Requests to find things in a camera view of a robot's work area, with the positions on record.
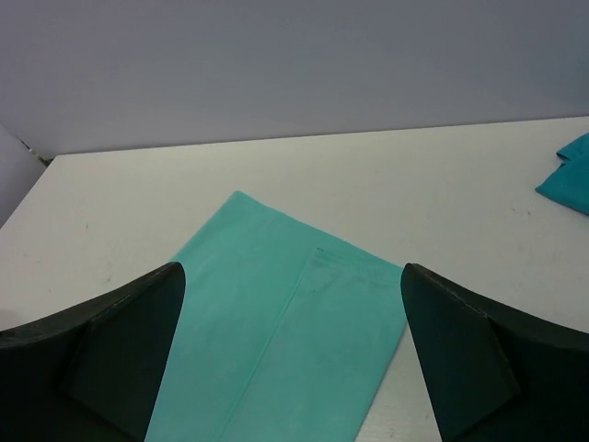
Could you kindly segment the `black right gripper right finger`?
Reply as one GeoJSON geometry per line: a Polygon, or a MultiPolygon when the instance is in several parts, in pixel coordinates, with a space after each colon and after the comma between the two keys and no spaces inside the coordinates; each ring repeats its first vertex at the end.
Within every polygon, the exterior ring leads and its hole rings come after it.
{"type": "Polygon", "coordinates": [[[400,288],[443,441],[587,440],[587,333],[415,263],[400,288]]]}

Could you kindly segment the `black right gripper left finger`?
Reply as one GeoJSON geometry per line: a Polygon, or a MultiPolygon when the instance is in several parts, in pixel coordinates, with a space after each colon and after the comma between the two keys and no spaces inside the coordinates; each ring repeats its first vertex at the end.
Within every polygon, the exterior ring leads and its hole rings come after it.
{"type": "Polygon", "coordinates": [[[143,441],[186,278],[167,263],[99,297],[1,332],[4,441],[143,441]]]}

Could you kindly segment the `mint green t shirt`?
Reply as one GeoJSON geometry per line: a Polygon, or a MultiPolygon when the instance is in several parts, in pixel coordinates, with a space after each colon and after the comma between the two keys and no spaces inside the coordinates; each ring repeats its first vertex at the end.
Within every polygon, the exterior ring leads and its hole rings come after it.
{"type": "Polygon", "coordinates": [[[233,193],[176,254],[150,441],[352,441],[406,324],[401,270],[233,193]]]}

